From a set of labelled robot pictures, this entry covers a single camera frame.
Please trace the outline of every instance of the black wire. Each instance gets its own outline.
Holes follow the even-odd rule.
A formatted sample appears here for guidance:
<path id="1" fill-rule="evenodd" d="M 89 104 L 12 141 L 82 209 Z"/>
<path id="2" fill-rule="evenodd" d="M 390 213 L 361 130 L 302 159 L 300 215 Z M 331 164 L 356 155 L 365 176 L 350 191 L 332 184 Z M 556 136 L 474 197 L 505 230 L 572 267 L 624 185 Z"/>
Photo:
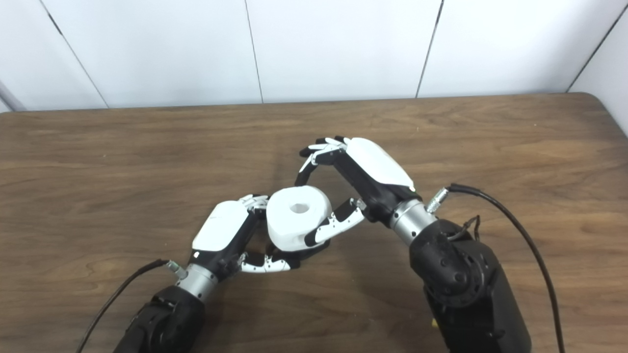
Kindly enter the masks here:
<path id="1" fill-rule="evenodd" d="M 536 247 L 536 245 L 534 245 L 534 241 L 530 237 L 530 234 L 528 234 L 523 225 L 521 225 L 521 223 L 504 205 L 502 205 L 499 201 L 484 193 L 483 191 L 474 187 L 468 187 L 466 185 L 459 184 L 451 184 L 447 189 L 450 192 L 460 192 L 467 193 L 473 196 L 478 196 L 492 203 L 493 206 L 497 207 L 512 222 L 514 227 L 521 233 L 523 238 L 526 240 L 526 243 L 530 247 L 530 250 L 532 250 L 534 258 L 541 268 L 541 273 L 543 274 L 543 279 L 545 279 L 545 284 L 548 287 L 549 301 L 551 302 L 551 309 L 554 315 L 554 328 L 556 329 L 556 341 L 558 343 L 558 351 L 560 353 L 565 353 L 565 343 L 563 342 L 563 329 L 560 323 L 560 314 L 558 313 L 558 299 L 556 297 L 556 291 L 554 290 L 554 284 L 552 284 L 550 272 L 548 271 L 547 266 L 545 266 L 545 261 L 543 261 L 543 257 L 541 256 L 539 249 Z"/>
<path id="2" fill-rule="evenodd" d="M 85 344 L 87 343 L 87 339 L 89 338 L 89 335 L 92 334 L 92 331 L 94 330 L 94 327 L 96 326 L 96 324 L 98 323 L 98 321 L 100 320 L 100 318 L 102 317 L 103 314 L 105 314 L 105 311 L 107 311 L 107 309 L 111 306 L 111 303 L 114 302 L 114 300 L 116 300 L 116 298 L 120 295 L 120 293 L 122 293 L 122 291 L 126 288 L 126 286 L 128 286 L 133 280 L 135 280 L 139 275 L 148 272 L 152 269 L 155 269 L 157 267 L 163 266 L 165 264 L 168 263 L 169 260 L 155 260 L 152 263 L 149 263 L 145 266 L 140 267 L 137 271 L 135 271 L 134 274 L 132 274 L 129 278 L 126 279 L 126 281 L 124 281 L 120 287 L 118 287 L 118 289 L 116 289 L 116 291 L 111 295 L 111 297 L 109 298 L 109 300 L 107 300 L 107 302 L 105 303 L 105 305 L 102 306 L 102 308 L 100 309 L 100 311 L 98 311 L 98 313 L 96 314 L 96 317 L 94 317 L 94 320 L 92 321 L 92 323 L 89 324 L 89 326 L 87 327 L 87 331 L 85 331 L 85 334 L 83 335 L 83 338 L 80 340 L 80 343 L 78 344 L 78 348 L 76 350 L 76 353 L 81 353 L 83 351 L 83 348 L 85 347 Z"/>
<path id="3" fill-rule="evenodd" d="M 473 228 L 473 235 L 475 237 L 475 241 L 480 241 L 480 215 L 476 216 L 475 227 Z"/>
<path id="4" fill-rule="evenodd" d="M 467 231 L 467 229 L 469 229 L 469 227 L 475 222 L 475 228 L 474 228 L 474 234 L 475 234 L 475 240 L 476 241 L 480 241 L 480 234 L 478 233 L 478 229 L 480 227 L 480 215 L 476 215 L 475 217 L 472 217 L 471 219 L 469 219 L 468 221 L 466 221 L 463 225 L 462 228 L 454 235 L 452 235 L 451 237 L 449 237 L 448 239 L 450 241 L 454 241 L 456 239 L 458 239 L 459 237 L 462 236 L 462 234 L 464 234 L 464 232 Z"/>

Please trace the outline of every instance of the metal cylinder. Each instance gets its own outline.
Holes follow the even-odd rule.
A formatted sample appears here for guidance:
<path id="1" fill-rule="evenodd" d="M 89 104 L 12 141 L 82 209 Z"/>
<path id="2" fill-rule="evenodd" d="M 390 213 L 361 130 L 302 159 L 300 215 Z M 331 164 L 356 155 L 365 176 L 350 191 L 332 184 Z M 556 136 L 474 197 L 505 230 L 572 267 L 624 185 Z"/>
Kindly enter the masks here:
<path id="1" fill-rule="evenodd" d="M 218 278 L 208 269 L 197 264 L 189 264 L 186 278 L 176 282 L 176 286 L 207 303 L 209 294 L 218 285 Z"/>
<path id="2" fill-rule="evenodd" d="M 399 204 L 389 226 L 409 246 L 425 227 L 435 221 L 436 217 L 425 210 L 422 202 L 414 198 Z"/>

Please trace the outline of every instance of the wooden table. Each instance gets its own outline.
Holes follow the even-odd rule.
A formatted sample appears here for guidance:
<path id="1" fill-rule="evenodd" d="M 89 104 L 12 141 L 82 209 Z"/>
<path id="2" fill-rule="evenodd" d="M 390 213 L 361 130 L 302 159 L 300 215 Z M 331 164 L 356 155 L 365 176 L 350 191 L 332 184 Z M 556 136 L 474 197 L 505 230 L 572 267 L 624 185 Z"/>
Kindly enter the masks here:
<path id="1" fill-rule="evenodd" d="M 426 198 L 450 182 L 496 196 L 543 253 L 568 352 L 625 352 L 628 140 L 585 94 L 3 114 L 0 351 L 73 351 L 135 269 L 185 262 L 217 203 L 291 186 L 297 151 L 336 134 L 379 143 Z M 335 205 L 353 195 L 333 168 L 310 183 Z M 482 215 L 534 351 L 557 352 L 545 285 L 512 225 L 469 196 L 439 213 Z M 166 270 L 140 277 L 85 352 L 111 352 L 173 281 Z M 407 247 L 363 223 L 299 270 L 221 285 L 195 352 L 445 352 L 430 323 Z"/>

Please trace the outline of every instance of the white cylinder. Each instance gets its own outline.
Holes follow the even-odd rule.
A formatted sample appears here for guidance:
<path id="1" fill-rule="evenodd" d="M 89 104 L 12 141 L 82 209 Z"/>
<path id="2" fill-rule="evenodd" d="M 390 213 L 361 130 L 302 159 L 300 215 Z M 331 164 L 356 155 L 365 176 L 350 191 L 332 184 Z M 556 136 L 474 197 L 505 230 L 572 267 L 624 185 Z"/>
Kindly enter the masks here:
<path id="1" fill-rule="evenodd" d="M 271 196 L 266 206 L 268 235 L 282 251 L 311 249 L 305 236 L 332 213 L 327 196 L 311 186 L 285 188 Z"/>

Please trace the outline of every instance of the robotic arm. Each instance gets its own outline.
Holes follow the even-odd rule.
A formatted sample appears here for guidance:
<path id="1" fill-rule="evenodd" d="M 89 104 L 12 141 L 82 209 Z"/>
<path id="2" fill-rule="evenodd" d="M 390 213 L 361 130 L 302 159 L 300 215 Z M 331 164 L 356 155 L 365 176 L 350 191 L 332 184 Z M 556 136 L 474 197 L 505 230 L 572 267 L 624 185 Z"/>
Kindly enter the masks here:
<path id="1" fill-rule="evenodd" d="M 426 207 L 399 164 L 363 138 L 318 139 L 300 155 L 307 160 L 295 185 L 304 185 L 318 165 L 333 165 L 360 195 L 355 209 L 409 246 L 410 266 L 425 284 L 451 353 L 530 353 L 528 330 L 495 254 L 468 226 L 434 215 L 446 189 Z"/>
<path id="2" fill-rule="evenodd" d="M 178 281 L 140 309 L 114 353 L 188 352 L 205 322 L 211 292 L 240 270 L 267 202 L 267 196 L 247 195 L 218 204 L 192 242 L 187 269 L 167 264 Z"/>

